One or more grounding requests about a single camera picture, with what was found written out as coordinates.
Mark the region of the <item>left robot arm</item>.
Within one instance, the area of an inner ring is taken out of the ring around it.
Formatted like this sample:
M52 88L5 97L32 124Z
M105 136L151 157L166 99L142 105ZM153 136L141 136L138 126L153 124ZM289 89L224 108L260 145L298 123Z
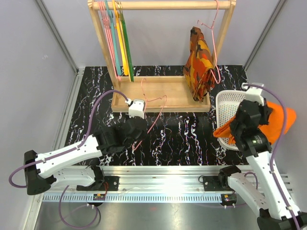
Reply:
M78 190L99 190L105 176L98 158L130 148L147 135L147 122L140 117L124 123L104 126L83 141L61 149L24 154L27 194L37 195L58 186L75 186Z

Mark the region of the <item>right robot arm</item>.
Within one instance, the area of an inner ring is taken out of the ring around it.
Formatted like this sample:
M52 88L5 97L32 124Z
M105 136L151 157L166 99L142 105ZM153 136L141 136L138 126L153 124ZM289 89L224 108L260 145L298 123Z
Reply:
M218 129L214 136L226 138L246 158L257 181L259 192L236 166L220 170L218 185L237 192L254 211L261 230L301 230L307 226L307 214L289 194L273 158L273 144L292 123L285 120L287 110L272 102L242 100L217 102Z

